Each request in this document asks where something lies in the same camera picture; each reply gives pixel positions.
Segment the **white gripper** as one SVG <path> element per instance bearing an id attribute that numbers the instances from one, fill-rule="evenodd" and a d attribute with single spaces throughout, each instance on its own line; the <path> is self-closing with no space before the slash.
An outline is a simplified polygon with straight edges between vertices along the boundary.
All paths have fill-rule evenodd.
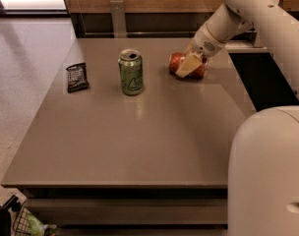
<path id="1" fill-rule="evenodd" d="M 184 53 L 177 53 L 178 68 L 176 75 L 180 78 L 201 79 L 204 76 L 203 60 L 210 58 L 224 48 L 227 42 L 223 32 L 213 28 L 209 22 L 204 23 L 195 33 Z"/>

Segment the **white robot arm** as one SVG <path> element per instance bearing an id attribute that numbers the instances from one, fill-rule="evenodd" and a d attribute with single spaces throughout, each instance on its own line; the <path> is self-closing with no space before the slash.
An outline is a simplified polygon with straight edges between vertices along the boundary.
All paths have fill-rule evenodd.
<path id="1" fill-rule="evenodd" d="M 224 0 L 196 32 L 176 74 L 193 74 L 249 29 L 266 53 L 230 56 L 257 112 L 231 147 L 228 236 L 299 236 L 299 21 L 279 0 Z"/>

